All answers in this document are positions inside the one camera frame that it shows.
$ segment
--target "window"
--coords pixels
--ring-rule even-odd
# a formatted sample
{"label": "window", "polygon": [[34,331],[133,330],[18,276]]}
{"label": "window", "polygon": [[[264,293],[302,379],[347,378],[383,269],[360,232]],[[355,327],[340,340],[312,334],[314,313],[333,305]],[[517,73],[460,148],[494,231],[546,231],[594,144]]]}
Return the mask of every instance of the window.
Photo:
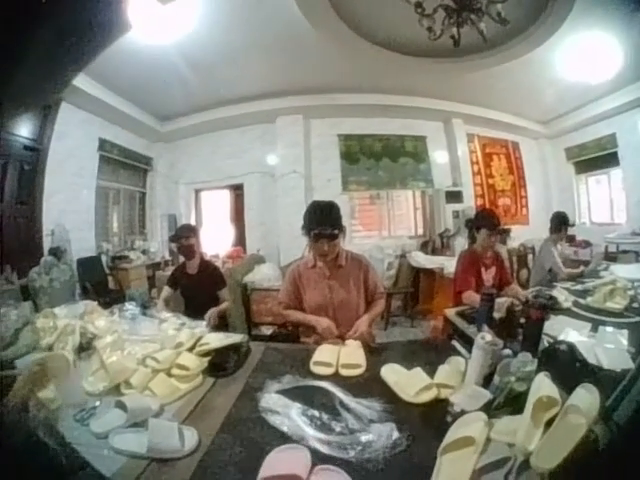
{"label": "window", "polygon": [[624,224],[627,200],[620,167],[576,176],[580,223]]}
{"label": "window", "polygon": [[146,236],[147,172],[144,167],[100,155],[96,187],[96,245],[113,250]]}
{"label": "window", "polygon": [[349,192],[350,235],[418,237],[425,233],[426,195],[422,190]]}

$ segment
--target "woman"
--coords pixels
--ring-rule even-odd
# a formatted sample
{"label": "woman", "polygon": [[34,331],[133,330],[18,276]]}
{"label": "woman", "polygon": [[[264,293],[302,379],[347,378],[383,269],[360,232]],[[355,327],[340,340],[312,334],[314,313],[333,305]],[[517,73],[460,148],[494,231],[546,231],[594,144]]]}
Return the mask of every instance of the woman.
{"label": "woman", "polygon": [[227,282],[222,271],[204,258],[195,225],[180,225],[169,241],[176,244],[184,262],[171,272],[160,293],[158,306],[167,309],[173,293],[180,291],[184,314],[194,320],[205,320],[207,325],[215,327],[229,307]]}
{"label": "woman", "polygon": [[497,317],[506,313],[515,300],[524,301],[527,296],[513,281],[504,258],[496,249],[500,233],[500,218],[493,210],[478,210],[473,219],[467,220],[470,247],[458,257],[453,277],[454,305],[480,305],[480,293],[485,288],[495,289],[500,298],[496,301]]}
{"label": "woman", "polygon": [[306,343],[373,343],[373,322],[384,310],[384,287],[363,256],[342,247],[345,227],[338,204],[312,201],[304,212],[302,233],[309,255],[285,276],[279,298],[284,318],[300,326]]}

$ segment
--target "plastic bag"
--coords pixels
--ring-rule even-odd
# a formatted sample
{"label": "plastic bag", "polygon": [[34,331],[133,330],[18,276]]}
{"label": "plastic bag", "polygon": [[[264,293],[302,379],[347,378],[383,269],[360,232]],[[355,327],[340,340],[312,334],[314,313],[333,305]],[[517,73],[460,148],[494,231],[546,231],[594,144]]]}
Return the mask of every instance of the plastic bag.
{"label": "plastic bag", "polygon": [[254,268],[242,281],[254,288],[279,287],[282,285],[282,272],[273,263],[263,263]]}
{"label": "plastic bag", "polygon": [[[285,396],[294,387],[321,388],[334,398],[338,415],[330,415]],[[332,383],[291,375],[267,381],[258,396],[260,414],[296,442],[351,461],[381,461],[403,450],[408,440],[390,421],[379,401],[355,398]]]}

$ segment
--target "light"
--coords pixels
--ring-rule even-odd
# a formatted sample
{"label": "light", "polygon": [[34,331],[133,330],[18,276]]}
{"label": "light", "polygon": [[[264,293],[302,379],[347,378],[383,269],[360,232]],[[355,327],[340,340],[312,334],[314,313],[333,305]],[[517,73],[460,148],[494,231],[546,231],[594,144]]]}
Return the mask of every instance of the light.
{"label": "light", "polygon": [[129,0],[127,14],[131,34],[152,45],[168,45],[193,31],[198,23],[202,0]]}
{"label": "light", "polygon": [[558,51],[556,68],[570,82],[597,85],[611,80],[624,65],[620,43],[604,32],[571,37]]}
{"label": "light", "polygon": [[278,162],[280,161],[280,159],[275,153],[270,153],[269,155],[267,155],[267,158],[265,160],[267,161],[267,165],[271,165],[271,166],[277,165]]}

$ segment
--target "pink shirt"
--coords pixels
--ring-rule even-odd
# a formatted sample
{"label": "pink shirt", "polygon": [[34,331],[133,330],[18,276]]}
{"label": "pink shirt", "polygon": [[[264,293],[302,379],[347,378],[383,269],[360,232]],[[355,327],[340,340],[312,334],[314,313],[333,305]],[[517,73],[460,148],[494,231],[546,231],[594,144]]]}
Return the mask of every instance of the pink shirt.
{"label": "pink shirt", "polygon": [[[342,249],[336,267],[331,270],[313,256],[294,263],[284,278],[279,300],[284,310],[333,320],[344,337],[371,305],[384,296],[382,281],[369,261]],[[300,338],[308,343],[322,340],[309,327],[300,328]],[[373,333],[362,340],[373,342]]]}

